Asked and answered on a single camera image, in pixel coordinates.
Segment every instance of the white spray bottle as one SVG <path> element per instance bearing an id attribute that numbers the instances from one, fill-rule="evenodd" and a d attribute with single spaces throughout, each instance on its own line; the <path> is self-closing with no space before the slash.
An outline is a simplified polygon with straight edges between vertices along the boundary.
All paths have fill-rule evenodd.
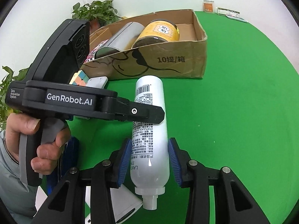
<path id="1" fill-rule="evenodd" d="M 141 77 L 136 83 L 135 102 L 160 106 L 165 112 L 162 81 L 155 76 Z M 158 195 L 165 193 L 169 179 L 167 142 L 166 114 L 158 125 L 133 123 L 131 179 L 147 210 L 156 210 Z"/>

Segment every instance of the potted plant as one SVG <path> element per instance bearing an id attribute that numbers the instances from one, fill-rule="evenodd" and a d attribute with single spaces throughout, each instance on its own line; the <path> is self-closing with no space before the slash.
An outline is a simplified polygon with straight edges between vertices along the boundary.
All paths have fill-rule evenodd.
<path id="1" fill-rule="evenodd" d="M 93 1 L 91 4 L 87 3 L 80 6 L 77 3 L 73 6 L 74 11 L 72 18 L 86 19 L 90 21 L 90 33 L 99 29 L 100 27 L 111 24 L 119 20 L 116 15 L 117 10 L 111 6 L 112 0 Z"/>
<path id="2" fill-rule="evenodd" d="M 0 130 L 4 130 L 6 128 L 6 120 L 11 113 L 19 112 L 8 107 L 5 103 L 5 96 L 8 86 L 12 82 L 12 80 L 23 80 L 29 69 L 22 69 L 19 71 L 19 74 L 17 76 L 13 77 L 13 70 L 11 70 L 8 66 L 2 66 L 2 68 L 8 72 L 8 75 L 6 75 L 0 83 Z"/>

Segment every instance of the sleeve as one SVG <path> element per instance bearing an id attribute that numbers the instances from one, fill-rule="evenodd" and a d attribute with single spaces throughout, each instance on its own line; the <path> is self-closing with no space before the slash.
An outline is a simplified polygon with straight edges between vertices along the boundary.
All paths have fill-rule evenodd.
<path id="1" fill-rule="evenodd" d="M 5 144 L 5 130 L 0 133 L 0 197 L 18 224 L 29 224 L 36 213 L 37 187 L 23 184 L 19 163 Z"/>

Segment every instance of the grey cylinder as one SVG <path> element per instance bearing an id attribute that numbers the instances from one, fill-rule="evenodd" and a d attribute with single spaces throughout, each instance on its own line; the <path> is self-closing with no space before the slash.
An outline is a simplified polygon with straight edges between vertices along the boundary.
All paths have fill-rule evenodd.
<path id="1" fill-rule="evenodd" d="M 140 23 L 127 23 L 97 51 L 95 59 L 131 49 L 143 29 Z"/>

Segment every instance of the finger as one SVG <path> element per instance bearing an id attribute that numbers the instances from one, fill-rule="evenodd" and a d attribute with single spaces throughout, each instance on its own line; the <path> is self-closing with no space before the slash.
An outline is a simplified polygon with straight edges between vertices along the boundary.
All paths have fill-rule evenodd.
<path id="1" fill-rule="evenodd" d="M 42 159 L 35 157 L 31 160 L 31 167 L 36 173 L 41 173 L 43 175 L 49 175 L 53 172 L 57 166 L 56 160 Z"/>
<path id="2" fill-rule="evenodd" d="M 40 120 L 26 114 L 12 113 L 7 118 L 5 140 L 8 151 L 18 160 L 20 133 L 32 135 L 39 129 Z"/>
<path id="3" fill-rule="evenodd" d="M 55 142 L 43 144 L 37 148 L 37 156 L 43 159 L 58 160 L 63 148 L 59 148 Z"/>
<path id="4" fill-rule="evenodd" d="M 18 138 L 20 136 L 19 133 L 23 133 L 25 135 L 33 135 L 39 129 L 39 121 L 40 119 L 30 117 L 23 113 L 10 114 L 7 118 L 6 124 L 6 140 Z"/>
<path id="5" fill-rule="evenodd" d="M 55 142 L 58 147 L 62 147 L 71 139 L 71 131 L 69 127 L 64 128 L 58 132 Z"/>

